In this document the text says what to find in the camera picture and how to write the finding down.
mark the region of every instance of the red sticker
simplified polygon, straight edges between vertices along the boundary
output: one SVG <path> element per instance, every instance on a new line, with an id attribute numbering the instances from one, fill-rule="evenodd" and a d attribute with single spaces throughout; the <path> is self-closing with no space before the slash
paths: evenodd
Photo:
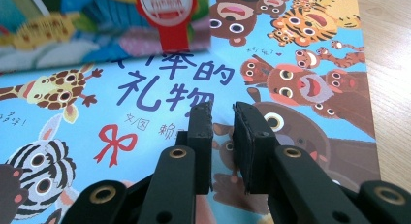
<path id="1" fill-rule="evenodd" d="M 160 33 L 163 51 L 189 49 L 187 26 L 196 0 L 137 0 L 137 10 Z"/>

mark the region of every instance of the cartoon illustration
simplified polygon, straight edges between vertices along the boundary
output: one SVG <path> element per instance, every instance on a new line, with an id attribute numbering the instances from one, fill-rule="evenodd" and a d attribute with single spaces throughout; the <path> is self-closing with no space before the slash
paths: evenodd
<path id="1" fill-rule="evenodd" d="M 271 22 L 274 30 L 268 37 L 276 39 L 281 47 L 292 42 L 307 47 L 333 38 L 337 28 L 360 27 L 356 0 L 294 0 L 293 3 L 291 10 Z"/>
<path id="2" fill-rule="evenodd" d="M 228 39 L 233 47 L 241 47 L 257 22 L 255 1 L 216 0 L 209 7 L 211 35 Z"/>
<path id="3" fill-rule="evenodd" d="M 277 65 L 269 73 L 267 88 L 273 100 L 290 106 L 315 105 L 334 95 L 321 76 L 292 64 Z"/>
<path id="4" fill-rule="evenodd" d="M 19 148 L 6 164 L 22 169 L 21 187 L 27 200 L 18 207 L 15 219 L 27 219 L 49 208 L 76 177 L 76 164 L 68 157 L 65 142 L 54 139 L 62 114 L 52 117 L 40 131 L 39 139 Z"/>
<path id="5" fill-rule="evenodd" d="M 365 54 L 362 51 L 349 52 L 344 58 L 334 57 L 328 49 L 320 47 L 317 50 L 318 54 L 308 49 L 300 49 L 296 51 L 297 65 L 304 69 L 314 69 L 320 65 L 322 60 L 327 60 L 335 64 L 339 68 L 347 68 L 357 63 L 365 63 Z"/>
<path id="6" fill-rule="evenodd" d="M 259 0 L 254 12 L 257 15 L 264 13 L 270 15 L 271 18 L 278 18 L 286 9 L 287 5 L 285 1 L 286 0 Z"/>
<path id="7" fill-rule="evenodd" d="M 22 168 L 0 164 L 0 224 L 9 224 L 18 207 L 27 200 L 28 191 L 20 185 Z"/>
<path id="8" fill-rule="evenodd" d="M 314 9 L 291 9 L 273 20 L 271 25 L 274 30 L 268 33 L 268 37 L 277 40 L 281 47 L 292 42 L 308 47 L 311 43 L 333 38 L 338 28 L 333 18 Z"/>
<path id="9" fill-rule="evenodd" d="M 370 100 L 361 93 L 334 93 L 335 86 L 321 76 L 291 64 L 279 64 L 269 73 L 267 89 L 273 100 L 284 105 L 327 107 L 331 118 L 344 119 L 375 138 Z M 327 116 L 321 110 L 317 113 Z"/>
<path id="10" fill-rule="evenodd" d="M 212 124 L 212 129 L 214 131 L 214 134 L 218 136 L 223 136 L 223 135 L 228 135 L 230 137 L 229 140 L 225 141 L 221 145 L 213 140 L 212 141 L 212 148 L 218 150 L 220 154 L 221 161 L 223 161 L 224 165 L 233 171 L 232 176 L 231 176 L 231 183 L 237 183 L 238 182 L 238 168 L 234 164 L 234 155 L 233 155 L 233 131 L 234 128 L 233 126 L 229 125 L 223 125 L 220 123 L 213 123 Z"/>
<path id="11" fill-rule="evenodd" d="M 241 65 L 241 75 L 244 79 L 245 85 L 267 83 L 269 73 L 274 68 L 268 64 L 263 58 L 253 54 L 253 58 L 246 60 Z"/>
<path id="12" fill-rule="evenodd" d="M 358 29 L 361 27 L 356 0 L 293 0 L 293 9 L 315 9 L 335 19 L 338 27 Z"/>
<path id="13" fill-rule="evenodd" d="M 271 16 L 271 18 L 279 18 L 286 10 L 286 3 L 288 0 L 258 0 L 255 8 L 257 15 L 264 13 Z"/>
<path id="14" fill-rule="evenodd" d="M 369 99 L 366 72 L 346 72 L 341 69 L 328 71 L 323 79 L 334 93 L 357 92 Z"/>
<path id="15" fill-rule="evenodd" d="M 90 76 L 85 77 L 84 74 L 92 67 L 92 64 L 86 64 L 79 70 L 61 71 L 49 77 L 39 77 L 24 85 L 0 88 L 0 101 L 20 98 L 41 108 L 63 109 L 64 119 L 74 123 L 79 116 L 79 111 L 74 105 L 78 97 L 84 99 L 82 103 L 87 107 L 97 103 L 95 95 L 82 94 L 86 81 L 93 77 L 99 78 L 103 72 L 102 69 L 95 69 Z"/>
<path id="16" fill-rule="evenodd" d="M 329 138 L 303 114 L 277 103 L 261 101 L 257 88 L 249 87 L 247 92 L 280 143 L 305 149 L 334 181 L 358 191 L 364 181 L 379 178 L 378 162 L 367 160 L 370 155 L 377 154 L 375 143 Z M 251 212 L 268 213 L 267 195 L 245 195 L 242 178 L 233 183 L 232 176 L 215 174 L 214 179 L 215 201 Z"/>

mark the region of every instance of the colorful book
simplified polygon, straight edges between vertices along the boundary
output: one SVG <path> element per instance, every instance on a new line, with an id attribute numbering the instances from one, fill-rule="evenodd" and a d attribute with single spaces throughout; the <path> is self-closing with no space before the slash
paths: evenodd
<path id="1" fill-rule="evenodd" d="M 204 223 L 272 223 L 267 195 L 244 195 L 233 163 L 236 101 L 334 182 L 357 191 L 380 178 L 357 0 L 209 0 L 209 15 L 209 50 L 1 75 L 1 223 L 58 221 L 97 181 L 149 176 L 207 101 Z"/>

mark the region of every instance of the red ribbon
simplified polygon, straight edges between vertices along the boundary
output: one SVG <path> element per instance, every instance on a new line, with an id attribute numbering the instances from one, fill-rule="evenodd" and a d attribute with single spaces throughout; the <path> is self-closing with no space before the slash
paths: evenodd
<path id="1" fill-rule="evenodd" d="M 111 130 L 111 138 L 108 138 L 106 133 Z M 108 143 L 106 147 L 102 149 L 102 151 L 97 154 L 94 159 L 97 159 L 97 163 L 100 163 L 100 161 L 103 159 L 104 155 L 106 154 L 107 150 L 109 150 L 111 147 L 113 147 L 113 153 L 111 155 L 111 160 L 109 167 L 112 165 L 117 165 L 117 154 L 118 154 L 118 149 L 121 149 L 123 151 L 131 151 L 134 149 L 137 143 L 137 135 L 136 134 L 128 134 L 120 137 L 119 139 L 117 138 L 117 133 L 118 133 L 118 126 L 116 124 L 111 124 L 111 125 L 106 125 L 105 127 L 102 128 L 102 130 L 99 133 L 99 137 L 103 142 Z M 130 143 L 125 146 L 121 142 L 131 139 Z"/>

